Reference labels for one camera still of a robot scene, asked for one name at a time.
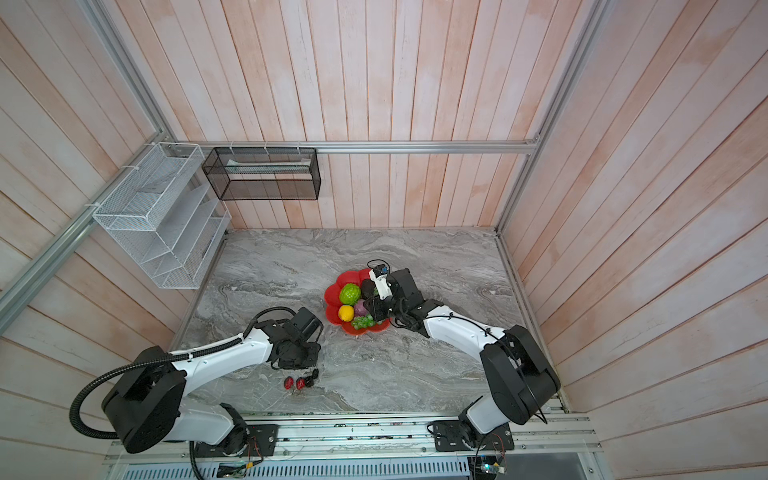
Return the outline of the red cherry pair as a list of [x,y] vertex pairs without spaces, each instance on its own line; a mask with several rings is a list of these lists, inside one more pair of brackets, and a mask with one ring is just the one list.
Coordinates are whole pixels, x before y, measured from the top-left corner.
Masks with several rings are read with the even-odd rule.
[[302,390],[306,387],[305,377],[286,377],[283,381],[285,390]]

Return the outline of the right aluminium frame bar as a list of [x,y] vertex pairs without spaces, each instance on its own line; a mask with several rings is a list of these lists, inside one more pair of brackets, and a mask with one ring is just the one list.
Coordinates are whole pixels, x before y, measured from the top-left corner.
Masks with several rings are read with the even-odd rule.
[[566,23],[560,9],[555,9],[510,129],[512,134],[526,135],[523,141],[530,150],[517,154],[511,161],[500,162],[503,166],[509,165],[511,170],[505,177],[502,197],[496,203],[492,223],[496,235],[507,228],[538,157],[552,136],[614,7],[612,1],[566,1],[564,4],[574,13]]

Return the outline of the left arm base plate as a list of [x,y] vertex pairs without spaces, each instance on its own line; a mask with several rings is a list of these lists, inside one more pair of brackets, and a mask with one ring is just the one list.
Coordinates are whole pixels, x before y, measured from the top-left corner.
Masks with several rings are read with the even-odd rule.
[[219,444],[209,445],[199,442],[195,445],[197,458],[234,457],[267,458],[274,455],[279,438],[277,424],[249,424],[235,427]]

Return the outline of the red flower-shaped fruit bowl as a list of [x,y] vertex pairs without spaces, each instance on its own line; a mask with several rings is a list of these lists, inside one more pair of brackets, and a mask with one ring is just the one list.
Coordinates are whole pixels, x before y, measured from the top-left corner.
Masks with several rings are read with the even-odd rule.
[[377,300],[370,272],[370,268],[343,272],[325,291],[325,319],[349,335],[382,332],[390,326],[389,319],[373,315],[371,307],[365,305],[372,296]]

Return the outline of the yellow lemon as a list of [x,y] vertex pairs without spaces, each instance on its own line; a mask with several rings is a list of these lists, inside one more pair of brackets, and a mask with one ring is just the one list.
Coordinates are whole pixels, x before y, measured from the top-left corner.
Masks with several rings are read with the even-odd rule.
[[356,316],[352,305],[342,305],[338,310],[338,318],[345,323],[352,322]]

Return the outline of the green bumpy custard apple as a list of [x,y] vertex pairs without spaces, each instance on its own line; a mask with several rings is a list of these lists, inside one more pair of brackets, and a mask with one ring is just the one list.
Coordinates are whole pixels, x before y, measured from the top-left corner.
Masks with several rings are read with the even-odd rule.
[[343,305],[354,306],[361,298],[360,286],[355,283],[344,285],[339,292],[339,301]]

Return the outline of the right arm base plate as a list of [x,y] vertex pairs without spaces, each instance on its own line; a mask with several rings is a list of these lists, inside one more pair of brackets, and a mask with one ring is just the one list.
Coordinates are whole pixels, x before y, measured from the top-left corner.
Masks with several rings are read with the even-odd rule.
[[427,425],[438,452],[496,451],[506,453],[515,449],[508,424],[496,427],[488,433],[479,433],[462,420],[438,420]]

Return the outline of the green grape bunch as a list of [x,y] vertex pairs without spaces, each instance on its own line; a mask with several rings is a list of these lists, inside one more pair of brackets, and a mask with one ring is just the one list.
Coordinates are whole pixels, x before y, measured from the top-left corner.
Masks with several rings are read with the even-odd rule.
[[377,326],[378,322],[373,318],[372,315],[366,315],[366,316],[356,316],[351,321],[351,326],[355,330],[362,330],[367,328],[372,328],[374,326]]

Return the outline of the horizontal aluminium frame bar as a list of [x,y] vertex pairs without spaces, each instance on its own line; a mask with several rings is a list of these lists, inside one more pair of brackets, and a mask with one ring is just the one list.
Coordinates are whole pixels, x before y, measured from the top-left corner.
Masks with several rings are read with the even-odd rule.
[[313,149],[318,154],[531,154],[535,140],[476,141],[261,141],[261,142],[173,142],[173,145],[198,145],[212,148]]

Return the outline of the dark avocado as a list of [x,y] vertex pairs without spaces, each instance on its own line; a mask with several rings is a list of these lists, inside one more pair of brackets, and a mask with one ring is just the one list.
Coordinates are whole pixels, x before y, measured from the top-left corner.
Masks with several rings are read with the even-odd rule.
[[370,278],[364,279],[360,284],[361,299],[368,300],[377,295],[375,282]]

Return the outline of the purple fig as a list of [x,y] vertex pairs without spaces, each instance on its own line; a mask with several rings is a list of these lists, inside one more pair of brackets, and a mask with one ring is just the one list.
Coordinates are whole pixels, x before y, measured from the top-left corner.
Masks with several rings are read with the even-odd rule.
[[368,309],[363,300],[358,300],[354,305],[354,315],[356,317],[366,317],[369,315]]

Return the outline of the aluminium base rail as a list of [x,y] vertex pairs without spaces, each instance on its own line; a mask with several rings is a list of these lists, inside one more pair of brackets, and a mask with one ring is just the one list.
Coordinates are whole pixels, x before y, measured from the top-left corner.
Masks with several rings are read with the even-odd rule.
[[[459,455],[515,455],[594,453],[603,450],[590,419],[554,410],[524,425],[509,424],[488,435],[481,449],[459,450]],[[276,425],[275,461],[341,460],[345,458],[437,457],[431,424],[442,416],[430,414],[329,414],[247,416],[252,426]]]

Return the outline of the left aluminium frame bar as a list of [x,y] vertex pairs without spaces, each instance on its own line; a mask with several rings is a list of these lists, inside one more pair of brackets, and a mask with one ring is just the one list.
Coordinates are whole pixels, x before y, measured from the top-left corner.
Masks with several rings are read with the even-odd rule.
[[115,22],[110,16],[105,1],[77,1],[77,8],[98,37],[114,68],[123,82],[132,91],[135,101],[152,124],[152,134],[145,138],[134,153],[120,166],[114,175],[83,204],[78,214],[71,219],[46,245],[32,262],[13,280],[13,284],[1,295],[1,330],[6,331],[21,315],[30,302],[55,276],[69,257],[91,234],[96,225],[94,212],[106,201],[139,161],[156,144],[173,137],[139,69],[125,47]]

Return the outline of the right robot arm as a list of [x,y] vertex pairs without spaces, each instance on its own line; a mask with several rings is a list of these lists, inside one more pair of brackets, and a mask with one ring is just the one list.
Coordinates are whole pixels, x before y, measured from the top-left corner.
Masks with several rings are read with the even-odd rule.
[[561,383],[528,329],[486,325],[424,297],[409,269],[374,267],[362,282],[362,293],[374,319],[388,319],[396,328],[444,342],[482,365],[489,394],[463,410],[454,423],[466,440],[482,439],[509,423],[547,420],[543,408]]

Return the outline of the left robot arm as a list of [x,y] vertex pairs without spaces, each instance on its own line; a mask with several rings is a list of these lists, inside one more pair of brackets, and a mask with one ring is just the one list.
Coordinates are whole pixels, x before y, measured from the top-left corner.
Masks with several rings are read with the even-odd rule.
[[136,358],[134,368],[118,375],[102,408],[130,454],[162,442],[203,443],[227,456],[240,454],[249,443],[241,414],[230,404],[203,405],[188,395],[246,367],[314,367],[322,329],[322,322],[304,307],[272,307],[228,339],[176,352],[149,348]]

